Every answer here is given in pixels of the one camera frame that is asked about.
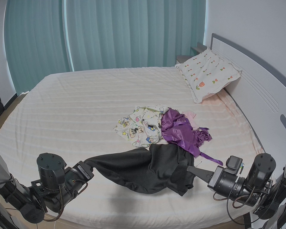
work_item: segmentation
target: fitted sheet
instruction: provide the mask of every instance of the fitted sheet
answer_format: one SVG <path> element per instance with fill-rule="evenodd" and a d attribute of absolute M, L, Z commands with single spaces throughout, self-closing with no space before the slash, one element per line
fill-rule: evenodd
<path fill-rule="evenodd" d="M 213 137 L 200 150 L 224 163 L 230 155 L 243 158 L 244 177 L 256 154 L 263 152 L 246 118 L 224 90 L 195 104 L 177 68 L 148 67 L 45 77 L 0 129 L 1 156 L 14 177 L 30 186 L 30 181 L 39 178 L 36 158 L 40 153 L 58 154 L 72 167 L 89 157 L 133 149 L 113 127 L 135 106 L 155 104 L 197 113 L 195 122 L 210 128 Z M 202 157 L 194 164 L 213 171 L 217 167 Z M 136 193 L 97 170 L 94 175 L 61 216 L 80 228 L 196 229 L 229 221 L 226 201 L 214 201 L 213 192 L 197 177 L 194 188 L 181 197 L 168 188 L 152 195 Z M 229 209 L 235 218 L 252 208 L 230 205 Z"/>

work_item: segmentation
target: purple satin garment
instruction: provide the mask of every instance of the purple satin garment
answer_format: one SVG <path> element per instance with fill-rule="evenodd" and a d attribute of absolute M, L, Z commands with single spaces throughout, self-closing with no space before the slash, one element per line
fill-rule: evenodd
<path fill-rule="evenodd" d="M 184 114 L 169 108 L 161 119 L 161 132 L 163 138 L 169 142 L 182 147 L 194 157 L 202 157 L 223 165 L 222 161 L 216 160 L 199 150 L 204 141 L 212 139 L 208 128 L 200 127 L 200 130 L 193 130 L 189 120 Z"/>

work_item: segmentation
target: pile of clothes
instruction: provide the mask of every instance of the pile of clothes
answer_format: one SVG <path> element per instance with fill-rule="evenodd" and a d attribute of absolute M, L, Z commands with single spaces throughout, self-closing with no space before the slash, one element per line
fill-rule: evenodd
<path fill-rule="evenodd" d="M 223 165 L 199 150 L 212 137 L 208 128 L 196 125 L 194 117 L 191 111 L 181 114 L 160 105 L 138 106 L 114 128 L 136 149 L 92 157 L 85 163 L 132 191 L 152 194 L 168 187 L 183 196 L 193 187 L 195 176 L 187 167 L 194 166 L 194 157 Z M 156 144 L 161 138 L 170 144 Z"/>

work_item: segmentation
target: white wall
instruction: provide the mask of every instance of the white wall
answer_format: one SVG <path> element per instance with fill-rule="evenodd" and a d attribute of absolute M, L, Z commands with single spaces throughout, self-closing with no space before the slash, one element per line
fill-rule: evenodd
<path fill-rule="evenodd" d="M 204 42 L 210 46 L 211 35 L 216 33 L 255 53 L 286 76 L 285 12 L 284 0 L 207 0 Z M 253 227 L 263 223 L 258 220 Z"/>
<path fill-rule="evenodd" d="M 0 98 L 3 105 L 16 93 L 5 52 L 4 45 L 4 17 L 7 0 L 0 0 Z"/>

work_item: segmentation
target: headboard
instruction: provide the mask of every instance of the headboard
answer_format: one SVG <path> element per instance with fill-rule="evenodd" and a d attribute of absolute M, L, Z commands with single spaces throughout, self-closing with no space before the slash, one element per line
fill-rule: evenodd
<path fill-rule="evenodd" d="M 277 178 L 286 163 L 286 77 L 254 53 L 215 33 L 210 48 L 242 69 L 241 77 L 225 90 L 251 124 L 264 151 L 274 157 Z"/>

